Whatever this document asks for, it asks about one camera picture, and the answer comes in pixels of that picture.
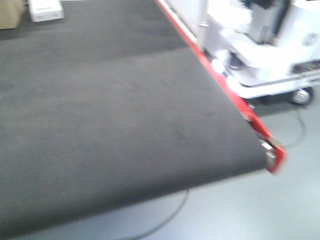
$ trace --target black conveyor belt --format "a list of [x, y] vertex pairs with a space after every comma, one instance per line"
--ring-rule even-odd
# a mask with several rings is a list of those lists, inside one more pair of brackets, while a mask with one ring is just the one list
[[155, 2], [63, 6], [0, 31], [0, 239], [266, 166]]

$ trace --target red conveyor frame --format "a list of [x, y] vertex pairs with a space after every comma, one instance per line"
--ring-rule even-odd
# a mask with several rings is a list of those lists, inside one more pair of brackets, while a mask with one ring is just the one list
[[277, 143], [268, 129], [263, 125], [258, 116], [252, 111], [252, 109], [247, 105], [247, 103], [239, 97], [234, 91], [232, 91], [226, 83], [226, 79], [223, 75], [217, 73], [211, 66], [207, 57], [201, 51], [196, 43], [194, 43], [187, 33], [182, 29], [180, 24], [177, 23], [173, 15], [169, 12], [168, 8], [164, 5], [161, 0], [155, 0], [157, 5], [163, 11], [165, 16], [174, 26], [176, 31], [180, 34], [182, 39], [186, 42], [186, 44], [190, 47], [193, 53], [197, 56], [201, 64], [205, 67], [205, 69], [211, 74], [213, 79], [219, 84], [225, 94], [231, 99], [233, 104], [238, 108], [243, 117], [251, 124], [252, 128], [260, 135], [260, 137], [271, 144], [275, 153], [275, 161], [274, 164], [268, 168], [268, 171], [271, 173], [275, 173], [280, 165], [286, 158], [286, 152], [284, 149]]

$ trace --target caster wheel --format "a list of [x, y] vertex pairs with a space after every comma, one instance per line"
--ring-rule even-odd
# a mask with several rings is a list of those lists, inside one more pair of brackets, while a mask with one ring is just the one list
[[314, 98], [314, 90], [312, 87], [298, 89], [289, 97], [289, 102], [293, 105], [305, 106], [311, 103]]

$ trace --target cardboard box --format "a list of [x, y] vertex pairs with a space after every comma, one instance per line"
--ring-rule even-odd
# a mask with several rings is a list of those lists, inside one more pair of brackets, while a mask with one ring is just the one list
[[25, 11], [22, 0], [0, 0], [0, 29], [14, 29]]
[[65, 17], [60, 0], [29, 0], [29, 11], [33, 22], [63, 19]]

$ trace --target floor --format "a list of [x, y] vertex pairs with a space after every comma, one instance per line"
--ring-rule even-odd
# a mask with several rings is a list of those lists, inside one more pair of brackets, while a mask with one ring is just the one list
[[[145, 239], [320, 239], [319, 107], [320, 87], [315, 88], [314, 102], [297, 111], [286, 102], [257, 105], [255, 111], [263, 123], [289, 147], [287, 162], [280, 171], [274, 176], [255, 172], [192, 189], [180, 214]], [[135, 236], [167, 218], [183, 196], [180, 192], [16, 240], [117, 240]]]

